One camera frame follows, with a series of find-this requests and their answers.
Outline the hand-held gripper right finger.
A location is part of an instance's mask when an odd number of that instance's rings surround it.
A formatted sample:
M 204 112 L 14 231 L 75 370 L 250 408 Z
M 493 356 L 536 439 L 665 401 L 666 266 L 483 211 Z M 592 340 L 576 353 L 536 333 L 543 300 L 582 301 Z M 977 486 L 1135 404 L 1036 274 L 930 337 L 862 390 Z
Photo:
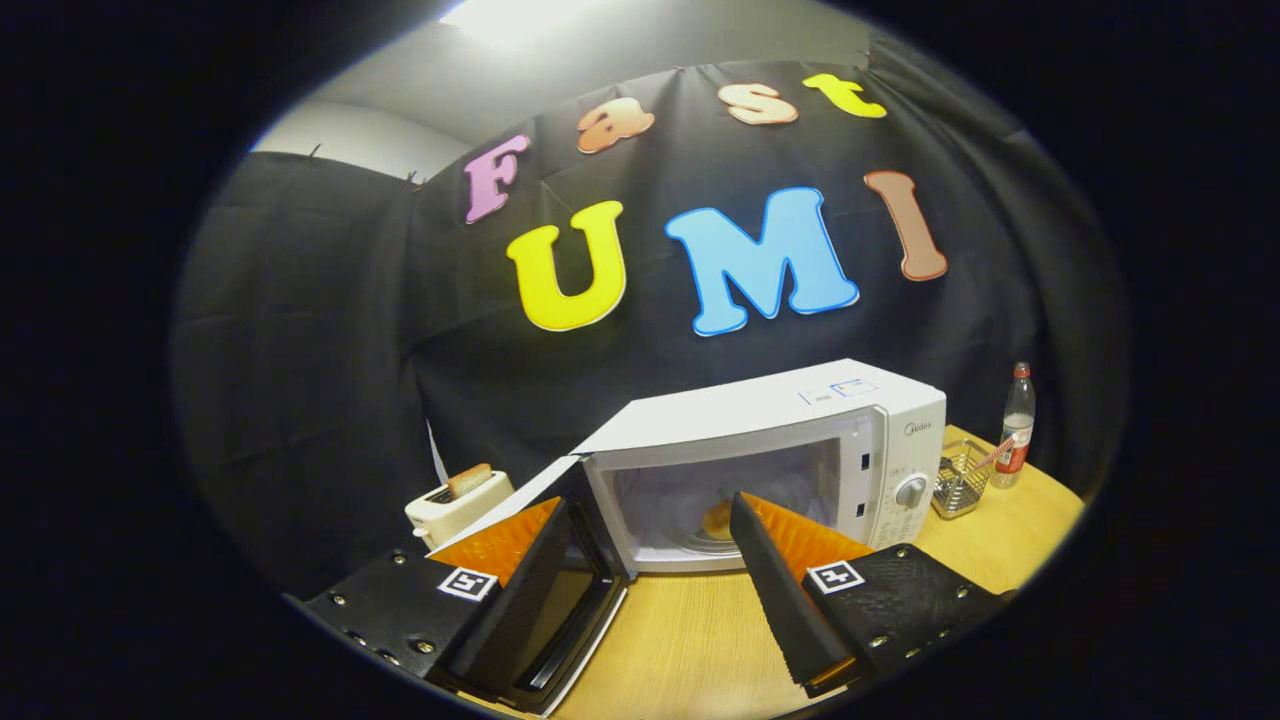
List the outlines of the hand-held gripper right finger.
M 893 679 L 1011 601 L 915 544 L 873 550 L 746 492 L 728 507 L 768 628 L 810 697 Z

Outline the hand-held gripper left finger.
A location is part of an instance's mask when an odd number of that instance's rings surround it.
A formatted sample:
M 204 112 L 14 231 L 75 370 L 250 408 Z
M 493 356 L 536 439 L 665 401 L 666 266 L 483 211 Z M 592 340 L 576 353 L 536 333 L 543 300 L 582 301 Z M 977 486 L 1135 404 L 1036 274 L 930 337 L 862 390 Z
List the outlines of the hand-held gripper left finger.
M 570 503 L 549 498 L 434 555 L 389 553 L 296 609 L 393 673 L 499 694 L 559 574 Z

